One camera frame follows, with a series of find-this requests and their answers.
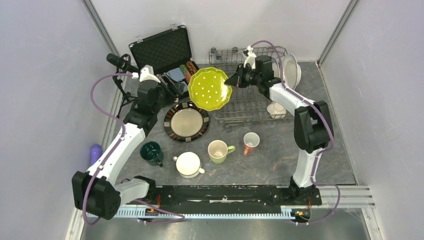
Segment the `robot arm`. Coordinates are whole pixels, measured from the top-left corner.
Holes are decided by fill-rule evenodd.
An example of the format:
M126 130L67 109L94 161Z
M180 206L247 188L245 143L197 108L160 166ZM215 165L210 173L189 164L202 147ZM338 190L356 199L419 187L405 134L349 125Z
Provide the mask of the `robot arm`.
M246 56L244 64L237 67L236 73L225 81L225 84L239 88L256 85L261 94L279 103L294 116L294 139L300 149L297 168L289 188L294 199L304 196L315 188L311 177L315 180L321 158L318 152L327 147L330 141L322 120L307 102L320 111L334 134L329 106L324 101L315 102L298 94L283 84L280 78L274 77L270 56L256 56L250 46L243 53Z
M125 133L122 128L103 155L86 172L77 171L72 177L72 190L75 207L82 210L84 194L89 181L98 171L91 186L87 212L104 219L111 219L122 204L148 196L155 182L142 176L131 181L117 184L116 180L125 162L134 149L146 138L157 122L157 114L166 105L166 91L161 81L154 76L153 68L144 67L140 72L137 108L131 108L124 119Z

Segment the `gray countertop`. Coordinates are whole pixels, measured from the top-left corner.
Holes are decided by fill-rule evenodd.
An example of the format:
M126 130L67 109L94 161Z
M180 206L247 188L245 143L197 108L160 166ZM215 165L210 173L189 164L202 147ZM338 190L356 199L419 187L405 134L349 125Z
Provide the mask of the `gray countertop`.
M315 63L300 62L299 65L302 69L302 78L296 91L309 99L329 102L324 81ZM135 95L138 86L136 81L127 81L125 90ZM183 143L172 140L164 131L164 117L170 108L171 106L162 109L157 115L157 124L144 142L131 154L123 166L117 182L141 175L156 180L158 185L276 185L289 183L290 177L296 170L299 154L299 148L293 137L293 119L249 123L226 129L216 123L213 112L210 112L211 121L207 132L197 140ZM128 111L129 106L122 110L121 116L125 116ZM336 147L321 157L316 180L319 183L354 184L355 179L347 150L332 110L331 113ZM248 132L257 133L260 137L260 144L255 151L244 156L243 136ZM207 148L213 140L222 140L228 146L236 147L235 151L229 154L221 164L216 164L209 159ZM151 166L140 157L141 146L149 141L159 143L163 149L163 167ZM194 152L199 156L202 168L205 170L204 174L190 179L183 178L178 174L173 157L184 152Z

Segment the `brown object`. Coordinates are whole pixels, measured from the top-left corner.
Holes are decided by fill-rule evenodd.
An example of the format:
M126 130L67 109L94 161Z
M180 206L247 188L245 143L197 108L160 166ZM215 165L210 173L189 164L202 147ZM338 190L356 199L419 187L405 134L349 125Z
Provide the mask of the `brown object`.
M185 63L185 66L187 67L188 72L189 72L191 75L195 74L195 73L198 71L198 69L197 69L197 68L196 68L196 66L193 64L193 62L192 62L192 61L188 61L188 62L186 62L186 63Z
M187 81L187 83L190 83L190 80L192 79L192 75L190 74L190 72L186 72L184 73L184 78Z

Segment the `white wall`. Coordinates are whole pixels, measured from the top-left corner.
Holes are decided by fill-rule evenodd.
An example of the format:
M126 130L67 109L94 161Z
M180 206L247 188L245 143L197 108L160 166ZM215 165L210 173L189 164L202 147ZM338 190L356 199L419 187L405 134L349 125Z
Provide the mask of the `white wall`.
M109 50L79 0L2 0L0 29L0 239L60 240L71 177L105 131L90 88L114 71ZM110 108L115 92L101 83L95 99Z
M423 239L424 1L360 1L323 64L387 239Z
M194 60L208 51L268 40L299 61L317 60L349 0L92 0L120 54L135 36L188 28Z

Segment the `white ceramic mug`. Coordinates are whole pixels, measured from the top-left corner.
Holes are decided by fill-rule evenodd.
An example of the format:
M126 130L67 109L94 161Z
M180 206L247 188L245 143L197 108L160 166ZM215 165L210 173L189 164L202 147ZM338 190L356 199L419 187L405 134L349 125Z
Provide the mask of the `white ceramic mug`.
M174 156L173 160L176 161L176 169L183 178L191 179L199 173L205 173L199 156L191 151L184 152L178 157Z
M273 119L284 118L287 114L287 110L280 105L278 102L271 102L267 107L266 111L268 111L269 115Z

